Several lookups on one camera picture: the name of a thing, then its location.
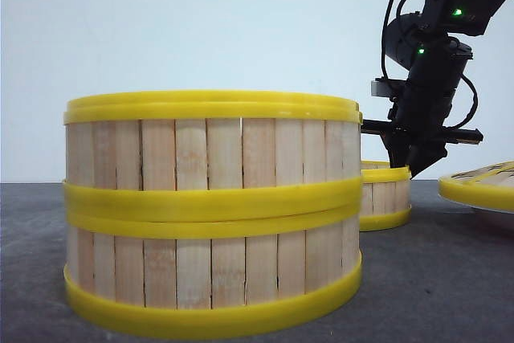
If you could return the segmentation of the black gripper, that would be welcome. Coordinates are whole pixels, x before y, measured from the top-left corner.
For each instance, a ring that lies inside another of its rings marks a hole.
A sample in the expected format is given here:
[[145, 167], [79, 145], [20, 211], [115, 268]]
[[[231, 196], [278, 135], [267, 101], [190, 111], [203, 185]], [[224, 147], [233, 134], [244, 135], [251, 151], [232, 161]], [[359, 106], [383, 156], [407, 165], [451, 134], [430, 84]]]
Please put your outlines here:
[[[478, 108], [478, 94], [463, 74], [472, 59], [471, 48], [449, 35], [390, 36], [385, 53], [408, 70], [406, 86], [393, 103], [386, 120], [363, 120], [362, 132], [381, 137], [390, 166], [408, 165], [414, 178], [447, 156], [446, 144], [477, 145], [478, 130], [464, 129]], [[458, 124], [446, 126], [460, 81], [472, 92], [469, 113]]]

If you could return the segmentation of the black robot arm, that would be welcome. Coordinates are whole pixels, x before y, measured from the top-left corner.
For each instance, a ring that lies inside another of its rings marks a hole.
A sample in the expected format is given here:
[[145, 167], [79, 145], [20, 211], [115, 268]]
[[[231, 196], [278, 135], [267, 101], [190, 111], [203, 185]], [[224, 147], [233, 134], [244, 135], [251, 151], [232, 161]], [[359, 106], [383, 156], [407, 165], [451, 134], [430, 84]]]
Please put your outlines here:
[[455, 35], [483, 35], [506, 0], [400, 0], [388, 4], [381, 58], [408, 71], [404, 80], [387, 73], [371, 83], [373, 96], [393, 106], [385, 121], [364, 120], [361, 131], [381, 137], [393, 168], [413, 176], [447, 156], [448, 143], [478, 144], [483, 134], [465, 129], [479, 105], [464, 69], [472, 49]]

